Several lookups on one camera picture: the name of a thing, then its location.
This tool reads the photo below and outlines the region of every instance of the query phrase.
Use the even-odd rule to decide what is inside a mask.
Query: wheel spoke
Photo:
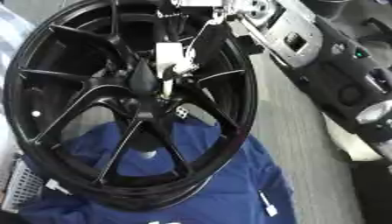
[[[69,104],[65,111],[54,121],[52,122],[48,128],[46,128],[43,132],[38,134],[33,140],[35,144],[39,144],[43,142],[43,140],[47,140],[51,142],[52,140],[58,140],[60,138],[61,131],[78,115],[90,109],[94,106],[107,106],[110,109],[113,109],[115,112],[118,110],[121,111],[115,104],[110,102],[109,100],[102,99],[105,95],[112,95],[116,88],[121,87],[105,87],[105,86],[97,86],[82,89],[78,96],[72,100],[72,103]]]
[[[50,78],[50,79],[57,79],[61,81],[71,81],[71,82],[80,82],[80,83],[89,79],[88,76],[82,76],[77,74],[35,70],[35,69],[28,69],[28,68],[21,68],[20,73],[26,78],[33,78],[33,79]]]
[[[233,70],[233,71],[229,71],[229,72],[225,72],[225,73],[216,73],[216,74],[204,76],[203,78],[198,79],[197,83],[200,87],[203,88],[207,85],[207,83],[209,81],[217,81],[222,78],[228,77],[230,75],[244,74],[244,73],[245,73],[245,70]]]
[[[103,97],[93,102],[94,106],[110,109],[118,117],[129,119],[130,115],[125,107],[115,97]]]
[[[120,162],[120,159],[123,157],[124,153],[128,150],[128,142],[131,139],[132,135],[135,133],[137,128],[142,124],[142,121],[134,119],[129,127],[125,130],[125,134],[122,136],[122,139],[115,147],[115,150],[112,153],[112,157],[106,163],[106,165],[101,169],[100,174],[97,179],[94,181],[95,184],[105,184],[106,180],[112,179],[116,173],[116,168]]]
[[[175,164],[175,171],[179,175],[187,175],[193,172],[192,167],[186,162],[177,146],[173,143],[168,131],[159,124],[149,123],[152,134],[158,138],[171,155],[171,159]]]
[[[59,41],[70,46],[92,46],[101,51],[103,56],[109,57],[118,66],[125,67],[125,61],[116,47],[102,35],[90,31],[52,24],[51,30],[54,32]]]
[[[222,127],[222,130],[237,130],[238,125],[228,115],[219,109],[210,97],[208,97],[203,90],[198,87],[186,85],[182,86],[182,92],[185,97],[185,102],[194,104],[201,109],[204,109],[208,114],[214,117]]]
[[[110,0],[112,9],[111,34],[118,35],[120,30],[120,16],[118,13],[118,0]]]

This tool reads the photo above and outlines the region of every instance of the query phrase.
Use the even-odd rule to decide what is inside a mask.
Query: wheel
[[[194,195],[240,149],[256,114],[255,73],[234,36],[216,59],[191,77],[177,78],[170,99],[161,96],[154,74],[156,12],[150,1],[80,1],[32,33],[5,79],[3,104],[25,154],[72,193],[129,211],[168,207]],[[202,16],[185,21],[179,34],[184,45],[205,21]],[[135,82],[146,76],[151,85],[140,84],[143,91],[137,91]],[[175,110],[184,104],[220,124],[220,137],[194,161],[184,159],[170,136]],[[101,169],[68,153],[62,136],[70,122],[93,107],[109,109],[123,134]],[[124,152],[153,150],[130,147],[134,136],[157,139],[174,168],[153,176],[121,176],[117,167]]]

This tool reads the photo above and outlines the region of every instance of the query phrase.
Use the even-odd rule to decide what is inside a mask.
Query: wheel rim
[[[42,24],[21,47],[10,65],[5,83],[6,114],[26,154],[73,192],[127,210],[167,207],[195,194],[238,151],[249,133],[256,112],[255,75],[233,38],[227,40],[220,57],[216,59],[222,66],[215,65],[214,69],[220,71],[211,74],[210,70],[214,69],[206,66],[193,78],[180,80],[169,100],[159,97],[158,80],[151,82],[154,84],[151,87],[137,89],[132,86],[137,81],[135,70],[143,71],[145,76],[145,68],[149,65],[140,62],[139,58],[143,58],[144,53],[148,54],[148,49],[138,49],[134,54],[130,50],[134,49],[134,45],[129,44],[128,35],[123,35],[121,28],[135,21],[154,25],[157,22],[155,10],[153,5],[118,6],[116,1],[86,1],[63,10]],[[202,25],[200,21],[204,21],[203,18],[191,17],[187,25],[192,30]],[[110,30],[109,34],[104,35],[107,30]],[[81,46],[99,48],[98,52],[92,51],[92,56],[89,56],[96,56],[98,62],[91,59],[80,70],[76,69],[77,59],[72,60],[76,54],[73,48],[78,41]],[[52,57],[46,56],[48,49],[53,53]],[[102,68],[102,64],[106,69],[105,75],[92,77],[97,69]],[[130,67],[133,73],[126,73]],[[224,87],[211,88],[221,81],[233,82],[226,85],[231,88],[233,93],[229,94],[229,98],[233,99],[225,97],[228,93],[224,93]],[[68,90],[61,89],[63,94],[50,91],[54,83]],[[210,91],[213,100],[202,88]],[[66,106],[48,105],[55,99],[40,103],[34,100],[23,105],[21,102],[29,99],[27,95],[62,95],[60,98],[67,99]],[[221,126],[221,136],[213,147],[191,163],[181,156],[180,150],[172,143],[162,121],[184,103],[196,104],[211,114]],[[94,106],[112,110],[128,124],[122,130],[124,135],[115,149],[117,153],[100,171],[74,159],[59,144],[61,130],[79,113]],[[34,120],[32,111],[44,111],[42,120]],[[120,177],[116,173],[121,154],[128,149],[126,143],[141,125],[161,140],[175,164],[174,171],[137,178]]]

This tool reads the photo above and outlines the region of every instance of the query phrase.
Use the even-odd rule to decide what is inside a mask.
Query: silver metal part
[[[248,16],[255,26],[265,25],[277,12],[275,0],[234,0],[227,7],[227,14],[242,14]]]
[[[374,143],[373,146],[385,157],[392,159],[392,139],[383,143]]]
[[[176,115],[181,119],[186,119],[188,117],[189,111],[183,107],[176,108]]]
[[[277,2],[285,11],[269,27],[266,24],[256,25],[248,15],[242,16],[241,22],[251,36],[283,64],[303,67],[318,57],[323,35],[314,24],[314,14],[298,0]]]
[[[177,7],[222,7],[224,0],[171,0]]]

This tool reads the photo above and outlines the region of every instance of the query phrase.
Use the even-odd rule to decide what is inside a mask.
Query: wheel center hub
[[[145,59],[140,59],[134,73],[128,79],[128,87],[136,95],[154,95],[158,90],[158,78],[151,71]]]

